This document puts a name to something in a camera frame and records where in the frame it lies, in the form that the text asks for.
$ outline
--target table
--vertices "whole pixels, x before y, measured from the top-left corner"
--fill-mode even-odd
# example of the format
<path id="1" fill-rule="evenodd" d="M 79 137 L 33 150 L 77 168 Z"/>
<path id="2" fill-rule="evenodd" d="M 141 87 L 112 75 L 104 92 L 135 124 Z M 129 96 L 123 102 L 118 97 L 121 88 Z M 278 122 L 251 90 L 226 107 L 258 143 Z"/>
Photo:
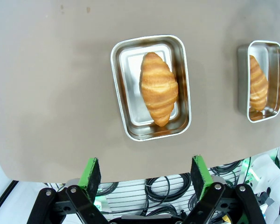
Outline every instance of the table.
<path id="1" fill-rule="evenodd" d="M 192 122 L 178 136 L 124 132 L 110 53 L 125 39 L 172 34 L 186 49 Z M 0 164 L 9 178 L 67 182 L 98 157 L 103 182 L 189 172 L 280 146 L 280 113 L 238 111 L 237 47 L 280 43 L 280 1 L 0 1 Z"/>

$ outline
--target screw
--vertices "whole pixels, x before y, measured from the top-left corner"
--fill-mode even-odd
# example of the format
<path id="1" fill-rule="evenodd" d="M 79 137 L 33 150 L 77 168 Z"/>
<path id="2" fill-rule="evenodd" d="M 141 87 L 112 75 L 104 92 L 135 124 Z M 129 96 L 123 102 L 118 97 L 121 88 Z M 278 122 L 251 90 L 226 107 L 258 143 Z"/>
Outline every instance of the screw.
<path id="1" fill-rule="evenodd" d="M 77 191 L 77 189 L 76 188 L 72 188 L 72 189 L 70 189 L 70 191 L 71 191 L 71 193 L 75 193 Z"/>
<path id="2" fill-rule="evenodd" d="M 244 186 L 240 186 L 240 187 L 239 187 L 239 190 L 240 190 L 240 191 L 245 191 L 246 188 L 245 188 Z"/>
<path id="3" fill-rule="evenodd" d="M 215 185 L 215 189 L 220 190 L 221 188 L 222 188 L 222 187 L 221 187 L 220 184 L 217 183 L 217 184 Z"/>

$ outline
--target golden brown croissant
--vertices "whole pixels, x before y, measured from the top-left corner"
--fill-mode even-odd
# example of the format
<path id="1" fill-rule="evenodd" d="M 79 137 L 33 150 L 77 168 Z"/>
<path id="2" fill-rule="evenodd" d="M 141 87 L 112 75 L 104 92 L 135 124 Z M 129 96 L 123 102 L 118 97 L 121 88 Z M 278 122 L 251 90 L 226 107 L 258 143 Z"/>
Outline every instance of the golden brown croissant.
<path id="1" fill-rule="evenodd" d="M 166 125 L 177 99 L 178 85 L 168 65 L 154 52 L 144 56 L 141 90 L 154 122 L 161 127 Z"/>
<path id="2" fill-rule="evenodd" d="M 250 106 L 262 111 L 266 106 L 269 88 L 265 74 L 261 70 L 255 57 L 250 55 Z"/>

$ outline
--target white slatted surface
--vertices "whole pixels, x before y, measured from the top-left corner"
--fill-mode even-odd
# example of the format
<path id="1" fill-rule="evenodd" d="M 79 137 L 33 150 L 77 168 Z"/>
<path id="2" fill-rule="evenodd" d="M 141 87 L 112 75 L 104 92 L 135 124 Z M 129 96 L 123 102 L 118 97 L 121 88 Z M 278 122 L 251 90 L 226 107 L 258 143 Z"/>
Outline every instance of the white slatted surface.
<path id="1" fill-rule="evenodd" d="M 236 177 L 238 178 L 240 170 L 241 170 L 242 163 L 234 169 L 234 172 L 236 174 Z M 234 183 L 234 175 L 233 173 L 229 173 L 227 175 L 222 176 L 225 180 L 229 180 L 232 183 Z M 177 192 L 183 185 L 182 178 L 179 175 L 171 175 L 168 176 L 169 182 L 170 182 L 170 194 L 173 194 Z M 118 187 L 109 195 L 106 196 L 106 200 L 109 206 L 109 209 L 106 209 L 103 207 L 103 211 L 124 211 L 124 210 L 133 210 L 133 209 L 143 209 L 145 205 L 145 192 L 144 192 L 144 186 L 145 186 L 145 180 L 135 180 L 135 181 L 126 181 L 126 182 L 120 182 L 118 184 Z M 152 186 L 153 192 L 159 194 L 159 195 L 166 195 L 168 186 L 167 181 L 164 177 L 160 177 L 157 181 L 154 182 Z M 163 203 L 161 206 L 165 204 L 171 204 L 173 205 L 177 212 L 180 213 L 181 210 L 184 210 L 187 214 L 189 213 L 188 209 L 188 201 L 190 197 L 194 194 L 194 188 L 191 184 L 189 190 L 179 199 L 170 202 L 170 203 Z M 158 203 L 149 202 L 149 206 L 154 206 Z M 155 207 L 152 209 L 149 209 L 147 213 L 161 207 Z M 134 211 L 134 212 L 125 212 L 125 213 L 119 213 L 119 214 L 113 214 L 106 215 L 108 219 L 121 217 L 122 215 L 138 215 L 142 212 L 142 210 Z"/>

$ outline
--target silver tray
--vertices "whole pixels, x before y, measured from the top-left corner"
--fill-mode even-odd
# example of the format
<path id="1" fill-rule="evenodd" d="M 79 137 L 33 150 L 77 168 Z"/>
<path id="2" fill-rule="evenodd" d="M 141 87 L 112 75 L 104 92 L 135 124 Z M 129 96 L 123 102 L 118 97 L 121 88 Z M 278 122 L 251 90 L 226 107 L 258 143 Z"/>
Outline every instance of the silver tray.
<path id="1" fill-rule="evenodd" d="M 258 61 L 268 82 L 267 103 L 263 111 L 250 108 L 250 57 Z M 238 107 L 252 123 L 274 118 L 280 111 L 280 44 L 253 41 L 238 48 Z"/>
<path id="2" fill-rule="evenodd" d="M 143 56 L 158 54 L 178 82 L 178 99 L 168 124 L 157 126 L 152 120 L 140 91 Z M 185 48 L 173 35 L 155 35 L 122 41 L 111 52 L 113 78 L 124 129 L 136 141 L 181 134 L 191 123 L 190 92 Z"/>

